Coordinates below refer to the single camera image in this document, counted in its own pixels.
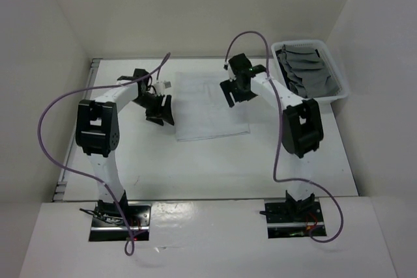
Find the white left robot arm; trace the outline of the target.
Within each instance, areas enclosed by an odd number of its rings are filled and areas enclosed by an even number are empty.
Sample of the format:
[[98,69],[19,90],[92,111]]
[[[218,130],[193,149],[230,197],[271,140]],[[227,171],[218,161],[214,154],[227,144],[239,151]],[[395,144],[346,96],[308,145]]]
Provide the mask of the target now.
[[121,139],[119,113],[133,102],[145,109],[145,120],[173,126],[172,96],[165,93],[170,87],[170,81],[153,80],[148,71],[136,68],[131,76],[119,77],[117,84],[103,95],[78,104],[76,144],[90,161],[94,177],[99,179],[94,214],[107,217],[114,225],[125,224],[132,215],[115,157]]

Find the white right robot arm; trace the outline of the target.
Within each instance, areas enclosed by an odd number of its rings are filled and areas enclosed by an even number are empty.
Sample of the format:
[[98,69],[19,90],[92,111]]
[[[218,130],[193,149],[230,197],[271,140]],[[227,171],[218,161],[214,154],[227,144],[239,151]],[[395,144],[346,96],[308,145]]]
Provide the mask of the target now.
[[[243,53],[225,58],[224,70],[229,78],[220,83],[229,107],[259,96],[278,111],[278,144],[272,170],[277,183],[292,183],[304,188],[316,186],[310,178],[310,158],[324,139],[319,104],[292,93],[270,75],[269,65],[254,66]],[[279,178],[281,151],[292,156],[296,177]]]

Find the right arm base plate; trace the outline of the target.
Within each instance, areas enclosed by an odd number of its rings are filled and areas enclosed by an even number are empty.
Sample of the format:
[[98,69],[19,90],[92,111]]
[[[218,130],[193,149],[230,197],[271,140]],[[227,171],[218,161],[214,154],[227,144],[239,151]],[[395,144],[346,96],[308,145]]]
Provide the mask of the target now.
[[268,239],[309,237],[309,232],[314,237],[327,236],[319,201],[297,215],[284,200],[266,201],[264,206],[259,213],[266,219]]

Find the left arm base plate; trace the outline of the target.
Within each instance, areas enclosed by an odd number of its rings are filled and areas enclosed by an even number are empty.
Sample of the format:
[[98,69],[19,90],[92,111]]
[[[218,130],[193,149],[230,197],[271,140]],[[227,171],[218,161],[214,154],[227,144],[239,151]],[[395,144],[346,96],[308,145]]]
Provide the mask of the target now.
[[[79,210],[92,217],[89,233],[90,242],[124,242],[130,238],[128,229],[118,211],[114,214],[99,213],[98,207],[94,210]],[[149,240],[150,204],[129,203],[126,219],[135,241]]]

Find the white skirt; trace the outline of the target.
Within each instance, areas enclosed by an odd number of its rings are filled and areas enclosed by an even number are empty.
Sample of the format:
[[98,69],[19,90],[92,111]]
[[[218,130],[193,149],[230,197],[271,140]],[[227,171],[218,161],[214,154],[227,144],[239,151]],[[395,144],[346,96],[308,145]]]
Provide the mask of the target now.
[[250,133],[244,104],[232,108],[224,97],[219,72],[178,72],[173,115],[178,141],[198,141]]

